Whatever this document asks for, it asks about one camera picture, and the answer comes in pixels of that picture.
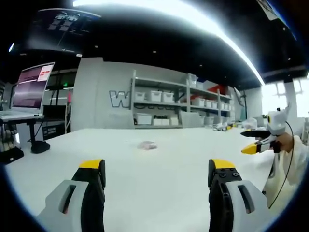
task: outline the computer monitor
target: computer monitor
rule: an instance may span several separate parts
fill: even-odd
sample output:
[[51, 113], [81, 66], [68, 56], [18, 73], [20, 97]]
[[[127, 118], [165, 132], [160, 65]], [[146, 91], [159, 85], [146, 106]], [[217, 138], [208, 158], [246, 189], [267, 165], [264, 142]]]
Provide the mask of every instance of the computer monitor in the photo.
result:
[[12, 108], [26, 111], [40, 111], [48, 78], [54, 62], [24, 69], [18, 79], [13, 96]]

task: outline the metal shelving unit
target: metal shelving unit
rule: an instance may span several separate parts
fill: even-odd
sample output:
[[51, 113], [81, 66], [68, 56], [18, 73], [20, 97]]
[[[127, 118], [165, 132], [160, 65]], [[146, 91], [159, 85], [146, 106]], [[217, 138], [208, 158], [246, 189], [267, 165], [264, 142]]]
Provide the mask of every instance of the metal shelving unit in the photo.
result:
[[[162, 90], [169, 90], [174, 92], [174, 99], [175, 102], [173, 103], [165, 103], [165, 102], [152, 102], [152, 101], [135, 101], [135, 87], [148, 87], [152, 89], [162, 89]], [[187, 103], [177, 103], [180, 97], [180, 92], [184, 92], [186, 94]], [[208, 108], [204, 106], [196, 106], [191, 105], [191, 94], [198, 94], [204, 97], [213, 97], [217, 98], [218, 108]], [[181, 84], [181, 83], [174, 83], [170, 81], [164, 80], [155, 80], [143, 77], [137, 77], [136, 71], [133, 73], [133, 78], [131, 79], [131, 92], [130, 92], [130, 109], [133, 110], [135, 105], [153, 105], [153, 106], [174, 106], [176, 114], [179, 114], [181, 108], [186, 108], [187, 112], [190, 112], [191, 109], [209, 111], [209, 112], [218, 112], [219, 120], [221, 121], [221, 112], [229, 112], [229, 110], [221, 109], [221, 102], [222, 101], [230, 101], [232, 98], [228, 95], [220, 94], [220, 91], [217, 90], [217, 93], [198, 89], [194, 87], [190, 87], [189, 85]], [[153, 126], [153, 125], [136, 125], [135, 128], [137, 129], [154, 129], [154, 128], [182, 128], [182, 125], [178, 126]]]

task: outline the white sleeve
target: white sleeve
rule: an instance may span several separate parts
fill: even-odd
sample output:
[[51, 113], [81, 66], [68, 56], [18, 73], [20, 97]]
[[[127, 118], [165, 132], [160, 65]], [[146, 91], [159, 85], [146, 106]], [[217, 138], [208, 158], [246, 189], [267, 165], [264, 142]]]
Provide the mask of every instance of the white sleeve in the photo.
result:
[[309, 158], [309, 147], [305, 146], [300, 140], [299, 136], [296, 135], [294, 136], [294, 148], [292, 151], [290, 151], [290, 153], [284, 151], [282, 157], [285, 176], [287, 175], [292, 158], [291, 167], [287, 176], [289, 184], [299, 184], [307, 166]]

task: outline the black ceiling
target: black ceiling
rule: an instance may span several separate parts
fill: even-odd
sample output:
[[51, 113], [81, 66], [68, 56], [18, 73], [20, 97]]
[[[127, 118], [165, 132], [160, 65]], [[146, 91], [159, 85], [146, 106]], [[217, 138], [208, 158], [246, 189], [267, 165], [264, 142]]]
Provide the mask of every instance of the black ceiling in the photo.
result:
[[[217, 22], [242, 49], [265, 82], [285, 80], [306, 74], [305, 58], [293, 35], [280, 20], [269, 21], [255, 0], [187, 1]], [[31, 18], [39, 9], [67, 7], [71, 1], [40, 1], [20, 5], [14, 26], [6, 25], [1, 47], [0, 75], [5, 81], [17, 80], [21, 69], [42, 62], [56, 61], [56, 69], [78, 66], [79, 58], [59, 52], [27, 51], [8, 54], [10, 45], [27, 32]], [[80, 7], [102, 15], [102, 21], [87, 41], [83, 57], [102, 56], [105, 61], [153, 65], [200, 79], [240, 89], [257, 87], [259, 82], [247, 64], [219, 38], [201, 32], [179, 19], [138, 8], [119, 6]], [[292, 67], [299, 66], [297, 71]]]

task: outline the white table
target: white table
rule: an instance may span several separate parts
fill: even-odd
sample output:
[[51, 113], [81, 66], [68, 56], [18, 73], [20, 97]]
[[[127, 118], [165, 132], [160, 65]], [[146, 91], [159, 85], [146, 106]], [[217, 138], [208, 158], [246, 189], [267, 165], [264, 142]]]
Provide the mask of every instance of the white table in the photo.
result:
[[[7, 165], [13, 186], [33, 215], [45, 197], [80, 163], [105, 159], [104, 227], [109, 232], [208, 231], [208, 161], [222, 158], [235, 164], [242, 179], [263, 189], [273, 153], [244, 155], [253, 138], [205, 128], [165, 130], [85, 129], [48, 142], [51, 149]], [[154, 141], [155, 150], [140, 150]]]

